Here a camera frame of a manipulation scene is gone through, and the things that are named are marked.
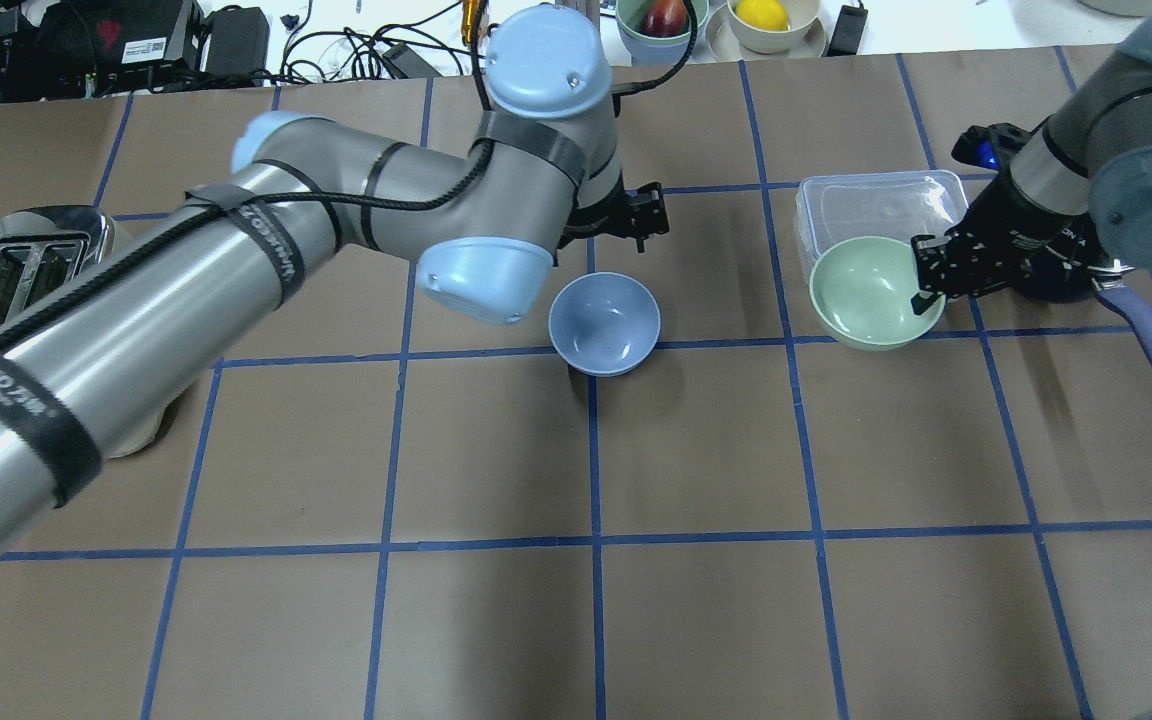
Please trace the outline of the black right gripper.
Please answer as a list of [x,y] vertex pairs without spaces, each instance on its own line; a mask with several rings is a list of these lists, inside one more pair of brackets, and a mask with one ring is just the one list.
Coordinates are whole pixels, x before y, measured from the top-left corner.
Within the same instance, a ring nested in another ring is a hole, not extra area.
[[1091,275],[1066,270],[1062,258],[1084,263],[1096,247],[1094,223],[1083,213],[1066,217],[1029,200],[1011,179],[1011,161],[1043,124],[972,126],[960,132],[952,159],[998,172],[970,202],[956,232],[916,234],[911,251],[916,290],[911,309],[927,314],[940,300],[1016,290],[1024,296],[1092,296]]

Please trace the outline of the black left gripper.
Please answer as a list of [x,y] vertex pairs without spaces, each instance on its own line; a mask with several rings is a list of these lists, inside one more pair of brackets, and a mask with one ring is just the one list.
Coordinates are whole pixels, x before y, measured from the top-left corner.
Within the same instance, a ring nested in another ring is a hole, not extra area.
[[623,173],[617,172],[617,177],[602,199],[594,200],[584,209],[573,206],[559,236],[558,250],[570,247],[576,240],[612,234],[622,240],[631,238],[636,252],[645,252],[649,238],[668,233],[669,218],[664,184],[643,184],[628,195]]

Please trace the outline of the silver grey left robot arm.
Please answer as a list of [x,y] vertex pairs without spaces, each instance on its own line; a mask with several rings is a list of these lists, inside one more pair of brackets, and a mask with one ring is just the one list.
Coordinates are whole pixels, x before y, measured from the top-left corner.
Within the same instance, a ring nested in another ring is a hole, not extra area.
[[568,242],[667,232],[658,187],[623,184],[614,108],[647,83],[614,85],[584,14],[513,14],[473,79],[465,159],[319,115],[253,118],[230,179],[0,327],[0,553],[343,247],[410,262],[430,300],[511,325]]

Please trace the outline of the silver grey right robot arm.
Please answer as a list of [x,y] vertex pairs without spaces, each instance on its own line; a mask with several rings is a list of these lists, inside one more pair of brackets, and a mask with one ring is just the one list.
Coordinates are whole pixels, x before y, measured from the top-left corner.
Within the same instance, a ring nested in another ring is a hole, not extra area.
[[914,238],[914,313],[1015,285],[1079,217],[1111,258],[1152,270],[1152,14],[998,165],[958,223]]

